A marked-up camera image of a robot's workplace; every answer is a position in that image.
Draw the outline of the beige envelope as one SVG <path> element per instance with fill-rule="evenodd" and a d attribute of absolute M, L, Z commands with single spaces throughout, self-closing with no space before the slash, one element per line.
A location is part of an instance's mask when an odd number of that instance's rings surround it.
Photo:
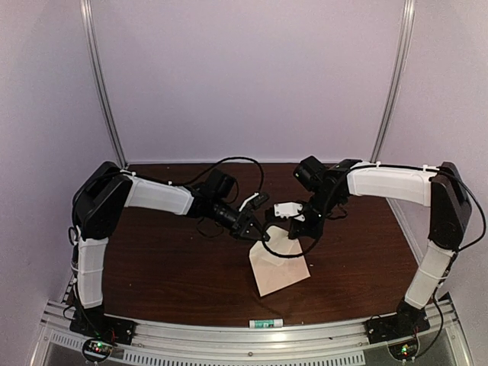
<path fill-rule="evenodd" d="M 274 252 L 285 255 L 302 253 L 300 241 L 289 239 L 287 230 L 278 226 L 270 226 L 267 234 L 271 237 L 267 245 Z M 249 250 L 249 261 L 260 297 L 267 296 L 310 277 L 303 256 L 279 258 L 266 251 L 261 242 L 256 242 Z"/>

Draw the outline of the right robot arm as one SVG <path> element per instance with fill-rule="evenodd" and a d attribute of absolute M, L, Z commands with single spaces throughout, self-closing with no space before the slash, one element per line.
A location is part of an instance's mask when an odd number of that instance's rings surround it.
<path fill-rule="evenodd" d="M 427 238 L 422 260 L 391 320 L 396 336 L 409 335 L 419 324 L 419 311 L 447 279 L 461 250 L 472 203 L 451 162 L 439 166 L 405 166 L 343 159 L 326 166 L 313 156 L 302 160 L 294 177 L 310 192 L 307 201 L 287 204 L 292 237 L 318 239 L 326 216 L 350 197 L 380 197 L 419 205 L 427 213 Z"/>

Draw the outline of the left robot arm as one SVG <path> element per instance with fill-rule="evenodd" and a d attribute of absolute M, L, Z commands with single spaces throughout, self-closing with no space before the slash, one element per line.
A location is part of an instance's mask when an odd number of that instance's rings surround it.
<path fill-rule="evenodd" d="M 110 330 L 108 319 L 92 308 L 103 304 L 104 254 L 127 207 L 211 219 L 235 239 L 254 242 L 266 238 L 254 212 L 269 199 L 268 194 L 257 190 L 239 207 L 233 207 L 226 198 L 236 183 L 233 176 L 218 169 L 205 181 L 176 183 L 157 181 L 121 169 L 114 162 L 103 162 L 72 200 L 76 293 L 86 310 L 80 316 L 80 326 L 94 339 L 105 337 Z"/>

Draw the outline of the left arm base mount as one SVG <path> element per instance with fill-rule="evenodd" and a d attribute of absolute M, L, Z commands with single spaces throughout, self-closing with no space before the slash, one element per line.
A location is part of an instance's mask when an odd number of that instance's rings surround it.
<path fill-rule="evenodd" d="M 105 315 L 103 306 L 85 309 L 79 304 L 69 325 L 72 332 L 122 345 L 131 345 L 135 328 L 132 320 Z"/>

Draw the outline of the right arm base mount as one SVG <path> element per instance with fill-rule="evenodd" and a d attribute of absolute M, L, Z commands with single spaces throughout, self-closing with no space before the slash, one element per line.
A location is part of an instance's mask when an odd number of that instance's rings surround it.
<path fill-rule="evenodd" d="M 372 316 L 364 323 L 370 344 L 410 337 L 431 328 L 425 309 L 401 302 L 393 315 Z"/>

